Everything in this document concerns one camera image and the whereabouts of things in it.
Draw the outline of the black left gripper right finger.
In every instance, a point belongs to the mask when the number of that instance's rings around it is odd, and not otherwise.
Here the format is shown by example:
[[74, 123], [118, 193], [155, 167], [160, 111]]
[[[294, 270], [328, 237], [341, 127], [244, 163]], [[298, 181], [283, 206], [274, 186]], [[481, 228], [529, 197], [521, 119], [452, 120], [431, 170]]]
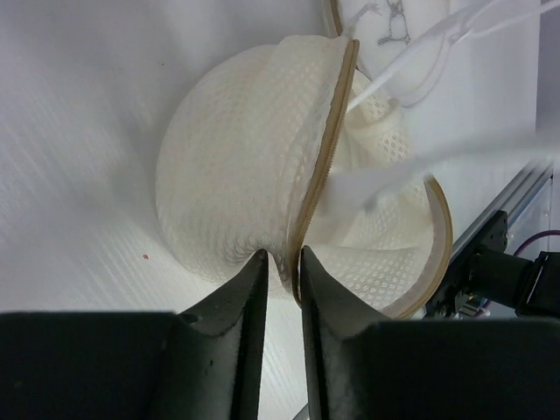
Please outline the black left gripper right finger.
[[546, 318], [395, 320], [300, 261], [313, 419], [556, 419], [559, 324]]

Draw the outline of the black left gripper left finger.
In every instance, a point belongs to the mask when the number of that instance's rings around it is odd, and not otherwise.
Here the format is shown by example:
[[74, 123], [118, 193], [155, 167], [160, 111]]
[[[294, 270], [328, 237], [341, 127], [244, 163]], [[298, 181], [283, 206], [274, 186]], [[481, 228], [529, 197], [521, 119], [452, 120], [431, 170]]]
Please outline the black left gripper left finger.
[[4, 419], [255, 419], [269, 262], [181, 312], [1, 317]]

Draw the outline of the white bra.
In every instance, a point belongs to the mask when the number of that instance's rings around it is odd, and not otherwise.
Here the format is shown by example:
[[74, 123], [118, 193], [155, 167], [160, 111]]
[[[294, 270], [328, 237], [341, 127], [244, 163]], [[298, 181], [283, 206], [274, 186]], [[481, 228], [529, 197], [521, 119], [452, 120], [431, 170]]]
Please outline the white bra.
[[330, 176], [321, 212], [372, 211], [382, 198], [452, 161], [507, 165], [551, 160], [559, 116], [536, 118], [538, 29], [556, 1], [338, 1], [337, 28], [362, 43], [369, 77], [348, 104], [355, 116], [370, 95], [404, 107], [416, 157], [388, 169]]

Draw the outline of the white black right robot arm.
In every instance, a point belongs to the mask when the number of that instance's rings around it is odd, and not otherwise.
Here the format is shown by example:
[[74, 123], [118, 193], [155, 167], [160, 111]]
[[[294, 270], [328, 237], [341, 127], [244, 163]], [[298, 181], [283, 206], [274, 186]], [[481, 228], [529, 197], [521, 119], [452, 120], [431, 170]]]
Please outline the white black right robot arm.
[[559, 254], [521, 257], [533, 242], [558, 236], [548, 230], [529, 237], [514, 254], [505, 253], [508, 214], [496, 212], [456, 254], [426, 305], [429, 317], [451, 318], [475, 298], [495, 302], [518, 316], [559, 317]]

